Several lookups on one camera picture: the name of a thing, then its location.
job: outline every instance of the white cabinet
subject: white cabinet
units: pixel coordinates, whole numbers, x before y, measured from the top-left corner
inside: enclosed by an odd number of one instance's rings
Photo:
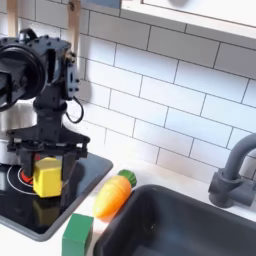
[[[122,9],[256,39],[256,0],[122,0]]]
[[[256,26],[256,0],[144,0],[144,4]]]

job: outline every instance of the faucet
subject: faucet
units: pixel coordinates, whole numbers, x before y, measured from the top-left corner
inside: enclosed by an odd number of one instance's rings
[[[230,208],[234,202],[251,206],[256,195],[256,183],[242,179],[239,171],[246,155],[256,149],[256,133],[239,141],[232,149],[225,168],[219,169],[209,187],[210,201],[220,208]]]

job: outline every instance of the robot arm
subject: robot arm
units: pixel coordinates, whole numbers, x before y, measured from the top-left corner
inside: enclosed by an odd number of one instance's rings
[[[62,157],[62,181],[67,183],[80,157],[87,157],[90,139],[69,131],[62,123],[67,100],[76,99],[71,44],[59,38],[37,37],[31,29],[19,38],[0,40],[0,111],[19,99],[32,99],[37,114],[33,127],[8,131],[8,151],[16,152],[24,173],[33,176],[35,154]]]

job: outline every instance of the red burner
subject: red burner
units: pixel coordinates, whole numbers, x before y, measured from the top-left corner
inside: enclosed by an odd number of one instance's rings
[[[20,178],[23,182],[25,182],[26,184],[28,185],[33,185],[33,177],[27,177],[25,174],[24,174],[24,171],[22,170],[20,172]]]

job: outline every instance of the sink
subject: sink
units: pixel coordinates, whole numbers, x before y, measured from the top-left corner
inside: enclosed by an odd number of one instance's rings
[[[255,256],[256,224],[164,187],[136,189],[94,256]]]

